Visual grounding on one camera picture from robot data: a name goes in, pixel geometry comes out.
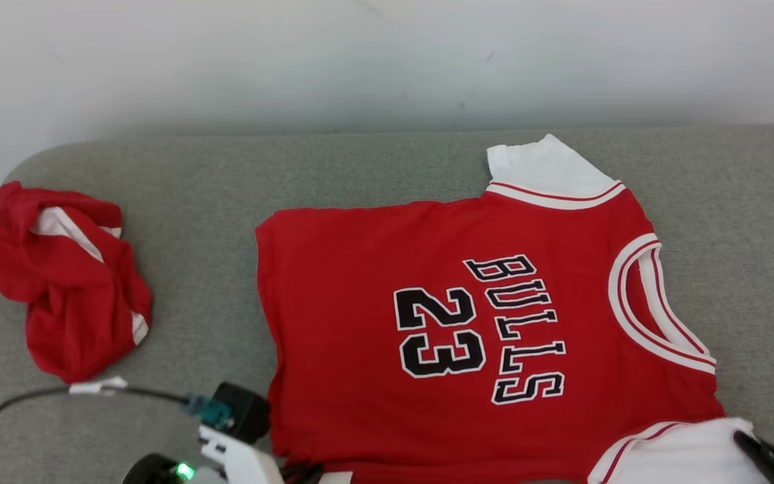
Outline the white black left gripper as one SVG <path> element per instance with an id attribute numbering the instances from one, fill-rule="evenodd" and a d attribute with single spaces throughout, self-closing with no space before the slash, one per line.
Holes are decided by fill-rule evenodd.
<path id="1" fill-rule="evenodd" d="M 284 465 L 282 471 L 270 454 L 212 427 L 199 427 L 202 456 L 213 467 L 199 468 L 200 483 L 350 483 L 352 472 L 326 473 L 320 463 Z"/>

